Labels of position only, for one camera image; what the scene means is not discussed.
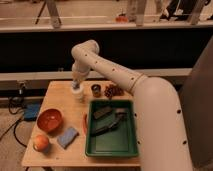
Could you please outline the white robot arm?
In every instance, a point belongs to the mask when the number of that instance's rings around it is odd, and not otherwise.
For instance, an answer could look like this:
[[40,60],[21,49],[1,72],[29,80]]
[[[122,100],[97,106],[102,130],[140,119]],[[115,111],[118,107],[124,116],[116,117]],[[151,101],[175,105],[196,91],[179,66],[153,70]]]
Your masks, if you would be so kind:
[[94,40],[74,46],[73,79],[95,70],[133,96],[142,171],[213,171],[213,40],[182,89],[99,56]]

